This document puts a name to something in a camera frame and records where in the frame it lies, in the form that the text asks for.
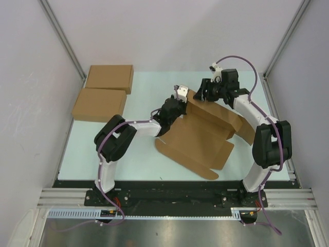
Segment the cardboard box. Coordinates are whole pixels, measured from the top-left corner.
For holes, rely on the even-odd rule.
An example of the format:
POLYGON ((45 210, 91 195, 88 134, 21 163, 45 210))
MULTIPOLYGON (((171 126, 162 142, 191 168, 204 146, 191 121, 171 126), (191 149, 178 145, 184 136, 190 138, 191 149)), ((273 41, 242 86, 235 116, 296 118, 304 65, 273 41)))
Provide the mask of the cardboard box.
POLYGON ((200 177, 216 180, 215 171, 223 169, 234 148, 228 140, 237 135, 252 145, 255 131, 244 117, 216 102, 196 100, 194 95, 193 90, 188 92, 186 115, 155 139, 155 147, 200 177))
POLYGON ((108 122, 114 115, 122 115, 126 92, 121 90, 83 88, 71 112, 74 120, 108 122))
POLYGON ((92 65, 85 87, 90 89, 122 90, 127 95, 130 95, 133 76, 133 65, 92 65))

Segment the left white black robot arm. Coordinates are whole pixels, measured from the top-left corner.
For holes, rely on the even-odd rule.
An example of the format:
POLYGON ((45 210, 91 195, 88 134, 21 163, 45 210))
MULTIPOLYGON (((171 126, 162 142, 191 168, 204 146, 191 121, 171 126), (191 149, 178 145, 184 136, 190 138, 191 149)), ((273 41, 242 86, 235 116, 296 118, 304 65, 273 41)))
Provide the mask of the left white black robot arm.
POLYGON ((166 99, 161 108, 151 112, 148 120, 126 120, 114 115, 99 131, 94 139, 99 162, 95 180, 98 191, 96 200, 104 206, 112 203, 115 186, 115 171, 118 160, 127 152, 135 137, 160 137, 166 134, 174 121, 186 114, 187 96, 174 96, 166 99))

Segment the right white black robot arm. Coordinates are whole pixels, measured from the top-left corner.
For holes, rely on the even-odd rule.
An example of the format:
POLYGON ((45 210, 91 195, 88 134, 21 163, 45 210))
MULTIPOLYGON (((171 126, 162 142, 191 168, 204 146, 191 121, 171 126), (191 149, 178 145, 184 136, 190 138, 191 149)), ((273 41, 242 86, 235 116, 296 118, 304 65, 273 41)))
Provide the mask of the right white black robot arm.
POLYGON ((254 163, 242 180, 237 193, 242 206, 261 200, 261 190, 273 172, 279 172, 292 156, 291 125, 264 112, 251 98, 251 91, 241 88, 236 69, 210 66, 211 78, 204 78, 194 95, 195 100, 225 104, 240 113, 255 131, 252 145, 254 163))

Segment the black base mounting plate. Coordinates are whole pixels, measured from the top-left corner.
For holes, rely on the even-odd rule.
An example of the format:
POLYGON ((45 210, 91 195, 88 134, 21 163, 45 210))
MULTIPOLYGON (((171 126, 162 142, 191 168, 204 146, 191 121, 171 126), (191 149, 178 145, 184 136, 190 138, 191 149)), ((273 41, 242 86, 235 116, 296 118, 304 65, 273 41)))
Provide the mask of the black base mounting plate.
POLYGON ((56 180, 54 188, 87 189, 85 205, 108 205, 107 199, 130 207, 139 202, 212 203, 221 207, 254 207, 259 201, 267 205, 269 191, 300 189, 297 181, 268 181, 261 193, 246 192, 239 181, 116 181, 115 187, 102 195, 93 181, 56 180))

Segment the right aluminium frame post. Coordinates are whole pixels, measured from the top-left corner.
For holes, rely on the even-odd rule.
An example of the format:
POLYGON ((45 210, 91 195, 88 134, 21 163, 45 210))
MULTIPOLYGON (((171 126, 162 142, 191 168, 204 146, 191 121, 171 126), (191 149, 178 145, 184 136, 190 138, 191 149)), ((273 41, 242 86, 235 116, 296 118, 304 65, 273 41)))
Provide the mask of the right aluminium frame post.
POLYGON ((305 15, 309 5, 312 3, 312 0, 302 0, 296 13, 294 14, 291 22, 288 25, 287 30, 285 31, 275 53, 273 54, 272 58, 270 59, 269 64, 267 65, 266 69, 263 72, 263 77, 267 78, 271 71, 273 70, 274 66, 277 64, 279 58, 281 57, 285 47, 287 46, 288 42, 292 38, 295 30, 297 29, 299 23, 301 22, 303 16, 305 15))

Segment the aluminium frame post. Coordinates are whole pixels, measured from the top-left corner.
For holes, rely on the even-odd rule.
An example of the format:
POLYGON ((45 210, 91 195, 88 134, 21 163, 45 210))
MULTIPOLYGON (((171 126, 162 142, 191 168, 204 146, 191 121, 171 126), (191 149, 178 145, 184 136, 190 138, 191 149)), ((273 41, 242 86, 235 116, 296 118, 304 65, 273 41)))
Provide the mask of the aluminium frame post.
POLYGON ((82 80, 85 80, 86 74, 60 24, 58 21, 58 18, 56 17, 55 12, 53 11, 49 1, 47 0, 38 0, 42 10, 44 11, 50 25, 52 26, 55 34, 57 35, 60 43, 62 44, 65 52, 67 53, 69 59, 71 60, 73 66, 75 67, 75 70, 79 74, 80 78, 82 80))
POLYGON ((296 13, 294 14, 291 22, 288 25, 287 30, 285 31, 275 53, 273 54, 272 58, 270 59, 269 64, 267 65, 266 69, 263 72, 263 77, 267 78, 271 71, 273 70, 274 66, 277 64, 279 58, 281 57, 285 47, 287 46, 288 42, 292 38, 295 30, 297 29, 299 23, 301 22, 303 16, 305 15, 309 5, 312 3, 312 0, 302 0, 296 13))

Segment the aluminium front rail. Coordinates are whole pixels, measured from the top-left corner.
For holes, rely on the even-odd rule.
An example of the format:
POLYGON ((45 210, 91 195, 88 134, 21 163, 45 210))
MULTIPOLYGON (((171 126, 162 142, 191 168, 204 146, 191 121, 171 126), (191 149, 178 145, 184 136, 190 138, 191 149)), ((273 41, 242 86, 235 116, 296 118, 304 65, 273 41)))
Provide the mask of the aluminium front rail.
MULTIPOLYGON (((199 189, 182 191, 178 189, 116 189, 109 198, 121 207, 137 203, 210 203, 213 206, 252 208, 262 203, 272 210, 317 209, 311 189, 265 189, 260 194, 241 199, 235 190, 211 191, 199 189)), ((110 203, 97 191, 91 189, 43 189, 38 207, 108 207, 110 203)))

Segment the left aluminium frame post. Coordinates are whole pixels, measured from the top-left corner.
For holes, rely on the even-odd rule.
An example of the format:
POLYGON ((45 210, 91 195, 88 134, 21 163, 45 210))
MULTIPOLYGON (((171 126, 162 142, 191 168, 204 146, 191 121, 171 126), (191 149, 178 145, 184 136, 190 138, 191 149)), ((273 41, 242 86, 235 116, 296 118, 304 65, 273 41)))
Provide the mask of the left aluminium frame post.
POLYGON ((75 67, 75 70, 79 74, 80 78, 82 80, 85 80, 86 74, 60 24, 58 21, 58 18, 56 17, 55 12, 53 11, 49 1, 47 0, 38 0, 42 10, 44 11, 50 25, 52 26, 55 34, 57 35, 60 43, 62 44, 65 52, 67 53, 69 59, 71 60, 73 66, 75 67))

